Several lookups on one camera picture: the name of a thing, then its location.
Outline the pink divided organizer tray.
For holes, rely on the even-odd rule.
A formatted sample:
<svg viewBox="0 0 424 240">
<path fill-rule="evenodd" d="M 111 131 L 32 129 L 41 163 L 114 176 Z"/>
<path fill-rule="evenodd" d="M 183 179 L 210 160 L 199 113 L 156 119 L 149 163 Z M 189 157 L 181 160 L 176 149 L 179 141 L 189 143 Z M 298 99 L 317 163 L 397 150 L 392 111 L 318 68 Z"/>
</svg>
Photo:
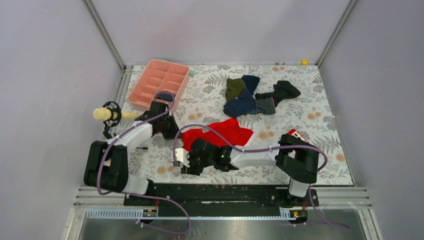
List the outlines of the pink divided organizer tray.
<svg viewBox="0 0 424 240">
<path fill-rule="evenodd" d="M 189 67 L 187 65 L 152 59 L 144 69 L 138 81 L 132 88 L 128 102 L 138 111 L 147 111 L 156 94 L 169 92 L 175 102 L 174 111 L 189 82 Z"/>
</svg>

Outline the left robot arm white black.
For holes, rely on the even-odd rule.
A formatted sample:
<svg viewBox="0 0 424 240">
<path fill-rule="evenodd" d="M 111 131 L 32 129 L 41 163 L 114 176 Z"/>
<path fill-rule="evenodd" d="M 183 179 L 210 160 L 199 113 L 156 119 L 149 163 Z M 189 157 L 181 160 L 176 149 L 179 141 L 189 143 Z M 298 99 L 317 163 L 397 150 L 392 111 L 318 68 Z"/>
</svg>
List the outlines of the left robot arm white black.
<svg viewBox="0 0 424 240">
<path fill-rule="evenodd" d="M 94 141 L 89 149 L 84 184 L 114 193 L 136 194 L 142 205 L 152 204 L 155 192 L 149 185 L 153 182 L 130 174 L 128 157 L 156 134 L 161 134 L 166 140 L 174 139 L 179 128 L 171 108 L 171 104 L 153 101 L 150 109 L 122 133 L 107 141 Z"/>
</svg>

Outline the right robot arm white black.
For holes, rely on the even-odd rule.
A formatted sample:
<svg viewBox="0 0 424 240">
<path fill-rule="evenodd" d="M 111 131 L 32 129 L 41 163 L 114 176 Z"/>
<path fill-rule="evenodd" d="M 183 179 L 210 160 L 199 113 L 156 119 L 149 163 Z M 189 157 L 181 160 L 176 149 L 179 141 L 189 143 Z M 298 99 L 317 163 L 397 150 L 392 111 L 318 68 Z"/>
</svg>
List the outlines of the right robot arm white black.
<svg viewBox="0 0 424 240">
<path fill-rule="evenodd" d="M 310 186 L 317 181 L 319 156 L 315 146 L 289 134 L 283 134 L 278 142 L 261 146 L 217 146 L 197 138 L 189 150 L 176 148 L 171 159 L 182 174 L 202 174 L 204 168 L 214 167 L 222 172 L 247 167 L 277 167 L 289 176 L 288 191 L 281 207 L 310 205 Z"/>
</svg>

